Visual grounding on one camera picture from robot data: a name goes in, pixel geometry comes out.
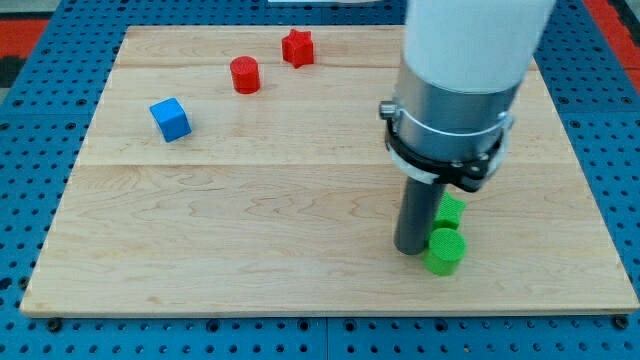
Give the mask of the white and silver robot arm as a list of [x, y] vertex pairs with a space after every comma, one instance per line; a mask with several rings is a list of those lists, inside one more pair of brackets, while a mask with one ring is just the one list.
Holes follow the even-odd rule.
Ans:
[[379, 105], [408, 177], [478, 191], [500, 167], [509, 110], [554, 0], [410, 0], [392, 98]]

